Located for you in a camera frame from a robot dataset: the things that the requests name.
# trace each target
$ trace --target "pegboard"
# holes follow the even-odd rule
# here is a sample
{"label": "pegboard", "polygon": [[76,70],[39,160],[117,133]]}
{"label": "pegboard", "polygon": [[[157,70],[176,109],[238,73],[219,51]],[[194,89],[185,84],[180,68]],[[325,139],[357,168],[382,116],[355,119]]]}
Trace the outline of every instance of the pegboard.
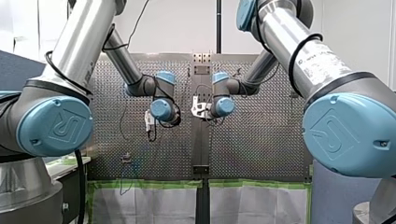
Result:
{"label": "pegboard", "polygon": [[[191,56],[136,54],[133,58],[143,74],[165,70],[177,76],[175,101],[182,110],[182,123],[174,129],[158,125],[157,140],[149,143],[144,116],[152,99],[126,95],[120,74],[107,57],[101,57],[92,78],[96,157],[89,179],[192,179],[191,118],[186,113],[191,106]],[[120,158],[127,152],[133,164],[122,167]]]}
{"label": "pegboard", "polygon": [[[212,55],[211,72],[228,72],[241,78],[256,55]],[[191,67],[197,62],[190,54],[134,54],[144,74],[161,70],[175,73],[175,101],[182,110],[182,122],[175,129],[157,127],[158,139],[149,143],[144,113],[151,98],[129,97],[123,81],[107,57],[96,65],[92,78],[94,97],[93,148],[96,156],[89,166],[89,179],[125,178],[156,180],[193,179],[193,136],[191,115]],[[273,79],[263,84],[258,95],[235,96],[236,110],[210,132],[209,178],[251,178],[306,181],[312,157],[301,134],[304,100],[290,98],[291,87],[279,67]],[[122,169],[120,157],[129,152],[134,165]]]}
{"label": "pegboard", "polygon": [[[242,78],[256,57],[213,55],[213,73]],[[289,77],[276,66],[257,95],[235,96],[236,109],[212,128],[210,178],[309,181],[312,157],[302,136],[304,99],[292,98]]]}

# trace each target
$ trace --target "industrial robot arm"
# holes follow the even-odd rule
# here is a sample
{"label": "industrial robot arm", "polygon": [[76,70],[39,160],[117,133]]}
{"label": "industrial robot arm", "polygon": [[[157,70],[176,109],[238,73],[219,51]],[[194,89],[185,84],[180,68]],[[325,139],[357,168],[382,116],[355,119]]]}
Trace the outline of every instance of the industrial robot arm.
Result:
{"label": "industrial robot arm", "polygon": [[150,114],[178,125],[173,102],[175,76],[140,73],[112,26],[126,0],[79,0],[40,77],[27,80],[22,92],[0,92],[0,157],[57,157],[79,149],[92,132],[88,83],[104,49],[120,71],[130,96],[152,96]]}
{"label": "industrial robot arm", "polygon": [[[276,58],[306,100],[303,135],[315,159],[342,175],[395,175],[395,94],[375,75],[343,63],[322,43],[321,34],[309,31],[312,18],[309,0],[241,0],[238,29],[251,32],[266,49],[250,69],[261,71],[250,72],[245,80],[260,83]],[[230,115],[234,105],[229,96],[244,82],[236,84],[225,73],[212,80],[211,116]]]}
{"label": "industrial robot arm", "polygon": [[176,84],[174,74],[166,71],[160,71],[156,76],[142,74],[129,54],[127,46],[122,44],[120,35],[114,26],[111,27],[108,34],[104,52],[124,79],[125,92],[129,96],[153,97],[150,110],[146,115],[147,123],[148,120],[154,121],[155,119],[172,126],[177,126],[180,123],[180,108],[174,102]]}

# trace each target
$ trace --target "gray panel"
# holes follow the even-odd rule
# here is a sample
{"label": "gray panel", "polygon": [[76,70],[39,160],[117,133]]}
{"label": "gray panel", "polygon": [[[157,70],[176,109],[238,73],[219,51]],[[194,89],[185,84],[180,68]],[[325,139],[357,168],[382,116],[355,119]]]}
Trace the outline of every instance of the gray panel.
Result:
{"label": "gray panel", "polygon": [[[254,59],[214,55],[213,73],[239,70],[235,77],[241,78]],[[234,97],[235,112],[214,128],[210,139],[211,178],[308,180],[312,158],[301,133],[304,99],[290,98],[290,93],[289,78],[279,66],[259,94]]]}
{"label": "gray panel", "polygon": [[[192,179],[191,56],[160,54],[133,57],[144,74],[154,75],[161,70],[176,74],[175,101],[182,110],[181,125],[166,130],[158,125],[157,141],[149,143],[144,114],[152,99],[127,96],[115,67],[106,58],[101,58],[93,78],[97,158],[90,166],[89,178],[120,178],[120,157],[130,152],[134,165],[125,167],[125,178]],[[120,123],[123,111],[125,116]],[[120,126],[126,139],[122,137]]]}
{"label": "gray panel", "polygon": [[[120,75],[107,58],[101,58],[93,77],[95,118],[94,146],[97,158],[90,166],[90,179],[120,178],[120,157],[130,152],[136,171],[129,167],[125,177],[145,179],[192,179],[192,165],[207,164],[205,154],[193,160],[191,122],[192,56],[185,54],[133,55],[142,72],[153,75],[170,70],[177,75],[176,102],[182,108],[182,123],[173,130],[158,127],[158,140],[149,143],[144,125],[144,112],[151,99],[133,98],[123,93]],[[212,55],[213,72],[234,74],[238,68],[244,74],[255,55]],[[207,91],[201,88],[198,93]],[[304,148],[301,135],[303,99],[290,98],[289,79],[283,70],[262,91],[242,99],[234,97],[236,112],[224,124],[210,132],[210,178],[252,178],[283,181],[306,181],[309,176],[310,154]],[[120,133],[120,118],[126,108]],[[205,136],[203,122],[200,136]]]}
{"label": "gray panel", "polygon": [[353,208],[372,199],[379,181],[342,176],[314,161],[312,223],[352,223]]}
{"label": "gray panel", "polygon": [[26,79],[38,77],[45,65],[0,50],[0,91],[21,91]]}

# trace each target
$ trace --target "black cable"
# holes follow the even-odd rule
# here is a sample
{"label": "black cable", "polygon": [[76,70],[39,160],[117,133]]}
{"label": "black cable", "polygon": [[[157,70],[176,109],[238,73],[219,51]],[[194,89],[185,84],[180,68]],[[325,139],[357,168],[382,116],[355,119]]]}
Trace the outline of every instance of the black cable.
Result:
{"label": "black cable", "polygon": [[392,224],[396,222],[396,215],[393,215],[392,217],[388,218],[385,220],[382,224]]}
{"label": "black cable", "polygon": [[260,31],[259,1],[256,1],[255,8],[256,8],[256,30],[257,30],[257,34],[259,36],[260,43],[262,44],[262,47],[268,51],[268,53],[273,54],[272,51],[265,45],[264,39],[262,38],[262,32]]}
{"label": "black cable", "polygon": [[84,223],[85,217],[85,174],[84,174],[84,163],[82,162],[81,151],[76,150],[76,160],[78,165],[78,179],[79,179],[79,212],[78,212],[78,224]]}
{"label": "black cable", "polygon": [[136,32],[137,26],[138,26],[138,24],[139,24],[139,22],[140,22],[140,19],[142,19],[143,13],[145,12],[148,3],[149,3],[149,0],[146,1],[145,5],[143,5],[143,8],[142,8],[142,10],[141,10],[141,12],[140,12],[140,15],[139,15],[139,17],[137,18],[136,23],[134,24],[134,30],[132,31],[131,35],[129,35],[128,43],[127,43],[127,44],[122,44],[122,45],[117,46],[117,47],[112,48],[112,49],[103,49],[103,50],[115,50],[115,49],[120,49],[120,48],[123,48],[123,47],[126,47],[127,49],[129,48],[129,46],[130,46],[130,44],[131,44],[132,36],[134,36],[134,33]]}
{"label": "black cable", "polygon": [[121,115],[121,117],[120,117],[120,122],[119,122],[119,128],[120,128],[120,133],[121,133],[121,135],[122,135],[122,138],[123,138],[125,141],[130,141],[131,139],[127,138],[127,137],[125,136],[123,130],[122,130],[122,121],[123,121],[123,119],[125,118],[125,113],[126,113],[126,109],[127,109],[127,108],[128,108],[128,102],[125,104],[125,107],[124,107],[124,109],[123,109],[123,111],[122,111],[122,115]]}
{"label": "black cable", "polygon": [[198,89],[199,89],[200,87],[206,87],[206,88],[212,90],[212,88],[211,88],[210,86],[206,85],[206,84],[199,84],[199,85],[197,85],[197,88],[195,88],[195,92],[194,92],[193,95],[195,95],[195,94],[198,92]]}
{"label": "black cable", "polygon": [[151,137],[151,131],[148,131],[148,141],[155,142],[157,140],[157,120],[154,120],[154,137]]}
{"label": "black cable", "polygon": [[55,66],[55,64],[52,62],[52,50],[50,50],[46,53],[46,61],[49,64],[49,66],[58,74],[58,76],[61,79],[64,79],[64,80],[70,82],[71,84],[73,84],[74,86],[78,87],[79,89],[85,91],[87,93],[87,95],[92,95],[92,92],[90,90],[79,85],[77,82],[75,82],[72,79],[65,76],[64,73],[61,70],[59,70],[59,68],[57,66]]}
{"label": "black cable", "polygon": [[289,82],[290,85],[293,87],[294,91],[299,94],[301,97],[303,97],[300,93],[300,91],[298,90],[295,82],[294,82],[294,64],[296,62],[297,56],[300,53],[300,50],[302,50],[305,46],[306,43],[308,43],[311,40],[320,40],[323,41],[323,35],[321,34],[312,34],[309,37],[307,37],[305,40],[301,41],[300,44],[298,44],[296,50],[293,52],[293,54],[291,55],[290,58],[290,62],[289,62]]}

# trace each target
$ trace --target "metal bracket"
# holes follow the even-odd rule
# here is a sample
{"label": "metal bracket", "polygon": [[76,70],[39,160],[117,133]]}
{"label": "metal bracket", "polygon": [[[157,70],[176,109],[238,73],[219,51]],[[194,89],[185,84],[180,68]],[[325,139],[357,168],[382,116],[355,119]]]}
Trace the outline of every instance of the metal bracket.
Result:
{"label": "metal bracket", "polygon": [[192,171],[195,175],[208,175],[209,166],[208,165],[195,165],[192,167]]}
{"label": "metal bracket", "polygon": [[154,117],[152,117],[151,112],[147,110],[145,112],[145,123],[146,123],[146,132],[151,132],[154,130],[154,126],[158,124],[158,120],[156,120]]}
{"label": "metal bracket", "polygon": [[191,113],[200,119],[212,119],[210,115],[210,103],[198,103],[198,96],[192,96],[192,108]]}
{"label": "metal bracket", "polygon": [[195,65],[194,66],[195,75],[210,75],[210,66],[206,65]]}

